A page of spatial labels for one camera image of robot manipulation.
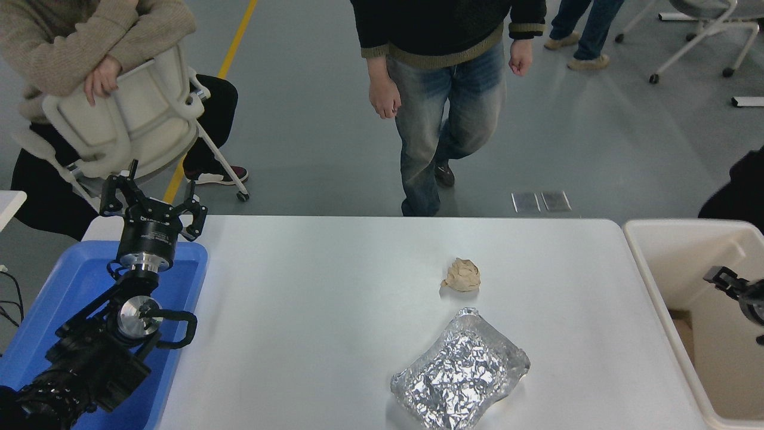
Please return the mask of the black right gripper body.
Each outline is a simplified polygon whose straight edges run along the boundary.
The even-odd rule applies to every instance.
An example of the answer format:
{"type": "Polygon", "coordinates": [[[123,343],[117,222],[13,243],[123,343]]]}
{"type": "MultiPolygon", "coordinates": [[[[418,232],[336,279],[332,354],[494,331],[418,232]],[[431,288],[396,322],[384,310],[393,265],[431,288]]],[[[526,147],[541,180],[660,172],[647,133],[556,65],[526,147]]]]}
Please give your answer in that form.
{"type": "Polygon", "coordinates": [[[739,291],[739,306],[750,321],[763,326],[763,282],[743,279],[739,291]]]}

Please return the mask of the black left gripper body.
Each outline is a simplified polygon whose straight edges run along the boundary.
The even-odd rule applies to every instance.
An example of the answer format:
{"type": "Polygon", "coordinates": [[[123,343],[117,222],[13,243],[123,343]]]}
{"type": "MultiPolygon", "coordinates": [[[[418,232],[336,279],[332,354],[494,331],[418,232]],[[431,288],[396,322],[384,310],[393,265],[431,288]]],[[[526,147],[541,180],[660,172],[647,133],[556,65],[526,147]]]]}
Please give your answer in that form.
{"type": "Polygon", "coordinates": [[[147,207],[134,204],[126,209],[122,238],[117,258],[147,253],[173,260],[175,245],[182,223],[172,214],[172,206],[164,202],[150,202],[147,207]]]}

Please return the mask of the person's left hand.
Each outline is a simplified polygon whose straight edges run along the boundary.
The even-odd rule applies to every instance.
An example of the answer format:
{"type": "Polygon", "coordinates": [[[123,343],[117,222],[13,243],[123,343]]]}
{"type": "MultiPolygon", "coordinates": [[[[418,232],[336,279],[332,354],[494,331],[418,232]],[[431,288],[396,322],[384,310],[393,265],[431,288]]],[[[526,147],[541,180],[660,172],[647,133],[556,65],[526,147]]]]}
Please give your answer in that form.
{"type": "Polygon", "coordinates": [[[510,70],[516,76],[526,76],[532,66],[532,40],[514,40],[510,44],[510,70]]]}
{"type": "Polygon", "coordinates": [[[118,89],[117,78],[122,72],[120,62],[107,54],[84,79],[84,93],[88,105],[95,106],[96,98],[109,98],[118,89]]]}

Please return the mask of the person's right hand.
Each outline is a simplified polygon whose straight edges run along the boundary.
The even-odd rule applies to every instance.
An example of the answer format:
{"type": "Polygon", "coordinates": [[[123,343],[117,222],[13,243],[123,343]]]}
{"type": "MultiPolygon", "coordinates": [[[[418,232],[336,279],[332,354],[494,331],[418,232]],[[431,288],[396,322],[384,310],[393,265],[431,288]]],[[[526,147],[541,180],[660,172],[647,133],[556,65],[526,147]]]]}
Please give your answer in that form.
{"type": "Polygon", "coordinates": [[[387,75],[370,76],[369,99],[380,119],[393,119],[401,107],[398,86],[387,75]]]}

